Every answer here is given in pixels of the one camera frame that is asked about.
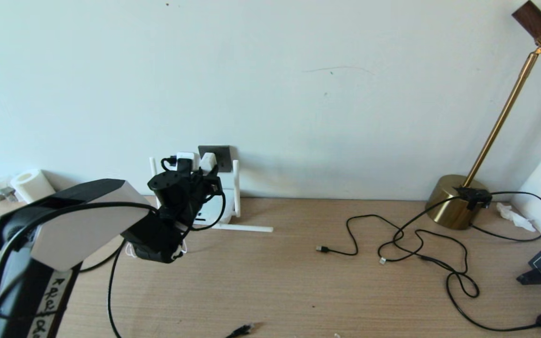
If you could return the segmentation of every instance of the wooden desk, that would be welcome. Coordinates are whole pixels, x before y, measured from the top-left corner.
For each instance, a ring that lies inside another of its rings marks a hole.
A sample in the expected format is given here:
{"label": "wooden desk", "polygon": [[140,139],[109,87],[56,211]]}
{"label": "wooden desk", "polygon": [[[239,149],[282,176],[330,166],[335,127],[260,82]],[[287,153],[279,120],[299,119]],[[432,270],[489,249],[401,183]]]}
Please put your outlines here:
{"label": "wooden desk", "polygon": [[[514,333],[485,331],[468,323],[452,306],[446,271],[411,258],[381,265],[377,247],[393,228],[376,219],[352,223],[361,253],[322,254],[322,244],[352,251],[344,221],[377,213],[403,224],[423,210],[422,202],[243,199],[240,224],[268,225],[274,233],[207,230],[187,237],[189,253],[170,265],[122,255],[116,268],[112,311],[123,338],[223,338],[237,327],[259,323],[252,337],[541,337],[541,329]],[[0,214],[17,205],[3,202]],[[530,236],[483,210],[478,225],[511,236]],[[470,251],[470,275],[477,299],[454,285],[461,307],[484,325],[533,323],[541,313],[541,286],[515,280],[541,249],[541,240],[513,243],[476,230],[456,231],[426,216],[410,226],[455,236]],[[410,248],[417,246],[412,231]],[[118,246],[114,240],[90,257],[97,262]],[[462,264],[458,246],[427,236],[423,252]],[[106,313],[111,263],[79,276],[58,336],[113,337]]]}

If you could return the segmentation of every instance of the crumpled tissue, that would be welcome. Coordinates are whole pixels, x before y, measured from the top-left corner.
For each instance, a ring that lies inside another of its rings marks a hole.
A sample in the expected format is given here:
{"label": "crumpled tissue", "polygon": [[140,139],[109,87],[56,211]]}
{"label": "crumpled tissue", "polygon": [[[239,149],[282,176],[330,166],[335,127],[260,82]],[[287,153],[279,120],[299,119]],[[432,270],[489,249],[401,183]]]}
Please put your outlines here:
{"label": "crumpled tissue", "polygon": [[500,212],[500,216],[506,220],[512,221],[516,226],[526,229],[527,231],[535,232],[535,229],[528,219],[513,211],[512,206],[506,206],[502,203],[496,203],[496,209]]}

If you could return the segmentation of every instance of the white plastic stand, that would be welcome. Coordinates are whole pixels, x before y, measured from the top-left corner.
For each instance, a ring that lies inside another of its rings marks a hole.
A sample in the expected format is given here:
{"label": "white plastic stand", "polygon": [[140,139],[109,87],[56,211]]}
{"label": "white plastic stand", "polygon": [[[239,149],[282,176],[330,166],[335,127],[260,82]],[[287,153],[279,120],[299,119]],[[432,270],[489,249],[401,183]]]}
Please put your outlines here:
{"label": "white plastic stand", "polygon": [[[221,230],[239,230],[239,231],[257,231],[257,232],[273,232],[273,227],[261,227],[258,225],[240,225],[229,224],[233,216],[241,216],[241,193],[239,190],[239,160],[232,161],[231,173],[218,173],[223,184],[225,193],[226,205],[225,212],[221,216],[221,220],[212,229]],[[197,218],[193,224],[208,225],[212,224],[218,218],[218,212],[223,207],[223,197],[215,196],[208,203],[202,206]]]}
{"label": "white plastic stand", "polygon": [[[178,156],[184,158],[187,153],[179,153]],[[204,157],[200,160],[199,154],[189,153],[189,156],[197,157],[198,167],[201,163],[201,167],[204,173],[210,171],[216,164],[216,158],[212,153],[204,154]],[[150,169],[152,176],[157,175],[156,159],[150,158]],[[229,224],[233,216],[241,216],[241,193],[239,189],[239,161],[232,161],[231,173],[218,173],[218,177],[221,178],[221,184],[223,185],[223,192],[225,193],[225,212],[221,216],[221,220],[217,225],[214,225],[213,229],[221,230],[239,230],[239,231],[257,231],[257,232],[273,232],[273,227],[261,227],[257,225],[240,225]],[[204,204],[195,218],[194,225],[205,226],[212,224],[218,218],[219,211],[223,208],[223,197],[215,196],[213,199]]]}

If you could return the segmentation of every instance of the toilet paper roll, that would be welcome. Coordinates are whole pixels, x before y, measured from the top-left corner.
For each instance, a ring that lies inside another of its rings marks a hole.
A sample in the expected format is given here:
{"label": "toilet paper roll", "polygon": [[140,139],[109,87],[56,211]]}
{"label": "toilet paper roll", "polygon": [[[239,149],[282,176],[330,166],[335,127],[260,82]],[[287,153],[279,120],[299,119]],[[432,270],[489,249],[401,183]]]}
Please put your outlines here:
{"label": "toilet paper roll", "polygon": [[14,187],[26,203],[32,203],[55,193],[51,184],[39,169],[27,170],[17,175],[11,180],[11,186]]}

